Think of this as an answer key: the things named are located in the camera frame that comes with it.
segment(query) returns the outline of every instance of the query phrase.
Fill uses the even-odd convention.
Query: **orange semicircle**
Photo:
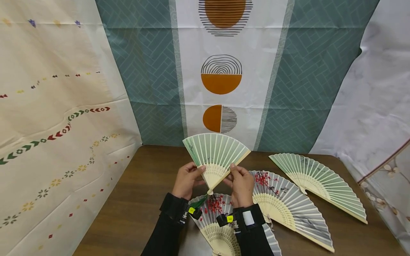
[[[222,95],[235,90],[241,82],[242,75],[201,74],[201,79],[208,91]]]
[[[218,28],[229,28],[238,23],[246,7],[246,0],[205,0],[209,21]]]
[[[222,105],[210,106],[202,117],[205,127],[214,132],[221,132]]]

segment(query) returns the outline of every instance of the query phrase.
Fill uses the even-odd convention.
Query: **teal backdrop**
[[[379,0],[289,2],[290,25],[279,66],[272,71],[277,74],[269,84],[255,150],[308,153],[360,53]],[[184,118],[169,0],[96,3],[143,144],[182,146]]]

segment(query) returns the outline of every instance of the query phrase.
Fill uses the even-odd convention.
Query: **hand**
[[[190,200],[192,196],[192,188],[198,185],[205,184],[204,180],[198,178],[205,171],[206,166],[203,165],[199,169],[196,168],[194,162],[187,163],[178,170],[177,179],[175,180],[172,193],[178,198]]]
[[[231,173],[223,182],[232,189],[232,204],[234,208],[253,205],[253,186],[255,181],[247,169],[231,164]]]

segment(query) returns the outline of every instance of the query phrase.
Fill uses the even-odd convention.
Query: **wooden table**
[[[252,152],[240,166],[286,177],[268,158],[270,154],[272,153]],[[368,225],[309,193],[329,227],[335,248],[334,255],[405,256],[406,253],[343,163],[333,156],[306,156],[338,173],[358,195],[366,209]],[[157,222],[162,200],[172,190],[178,168],[190,161],[191,158],[183,147],[145,145],[139,148],[74,255],[140,255]],[[203,195],[206,191],[206,187],[196,188],[193,197]],[[214,191],[230,194],[224,184],[219,184]],[[275,225],[275,236],[284,256],[332,255],[279,224]]]

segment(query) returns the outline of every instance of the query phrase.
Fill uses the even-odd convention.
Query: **folding fan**
[[[203,200],[206,195],[196,197],[189,201],[192,206]],[[232,224],[220,227],[216,218],[224,214],[231,214],[233,206],[230,195],[213,194],[201,206],[202,216],[199,220],[192,218],[211,246],[214,255],[241,255],[241,249],[234,234]],[[265,236],[275,256],[281,256],[278,242],[267,224],[263,225]]]
[[[208,194],[230,173],[230,164],[239,164],[251,151],[239,141],[223,134],[197,134],[183,140],[196,166],[206,165],[202,174]]]
[[[305,195],[306,190],[309,190],[367,224],[362,203],[349,185],[334,171],[305,156],[276,154],[269,158]]]
[[[333,241],[322,214],[300,189],[287,179],[265,171],[251,171],[255,177],[253,201],[262,213],[331,252]]]

